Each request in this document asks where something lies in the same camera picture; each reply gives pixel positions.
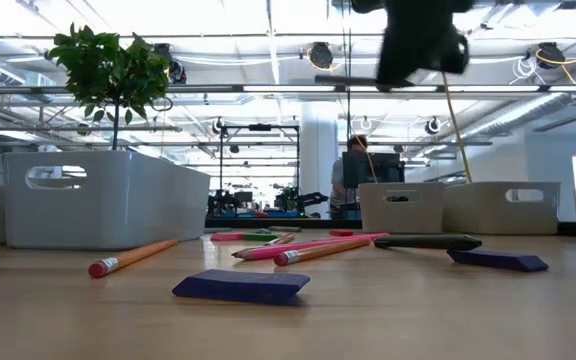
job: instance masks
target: table surface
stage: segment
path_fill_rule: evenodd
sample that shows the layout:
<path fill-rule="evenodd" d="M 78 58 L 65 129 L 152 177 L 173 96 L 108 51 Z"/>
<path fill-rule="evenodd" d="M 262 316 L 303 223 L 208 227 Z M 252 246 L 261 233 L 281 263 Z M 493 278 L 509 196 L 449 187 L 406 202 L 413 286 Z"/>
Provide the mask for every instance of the table surface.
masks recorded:
<path fill-rule="evenodd" d="M 0 248 L 0 359 L 576 359 L 576 238 L 480 238 L 550 270 L 368 247 L 278 269 L 230 256 L 250 242 L 204 236 L 92 280 L 107 253 Z M 211 268 L 312 280 L 292 307 L 171 294 Z"/>

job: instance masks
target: potted plant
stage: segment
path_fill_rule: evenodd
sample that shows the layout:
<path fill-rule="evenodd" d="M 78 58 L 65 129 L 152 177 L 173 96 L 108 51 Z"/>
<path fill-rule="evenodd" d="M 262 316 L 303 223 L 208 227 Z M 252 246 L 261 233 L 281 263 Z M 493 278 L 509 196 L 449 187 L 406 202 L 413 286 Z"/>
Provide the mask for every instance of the potted plant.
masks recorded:
<path fill-rule="evenodd" d="M 133 36 L 132 45 L 124 49 L 118 34 L 95 34 L 88 26 L 75 31 L 73 23 L 70 36 L 55 35 L 55 47 L 48 53 L 49 58 L 57 58 L 57 65 L 66 67 L 66 89 L 86 107 L 85 116 L 99 108 L 93 121 L 106 116 L 113 122 L 113 150 L 117 149 L 120 107 L 126 109 L 126 124 L 133 111 L 147 120 L 145 106 L 165 97 L 168 88 L 168 60 L 156 55 L 153 46 L 137 34 Z M 106 110 L 108 106 L 114 106 L 114 113 Z"/>

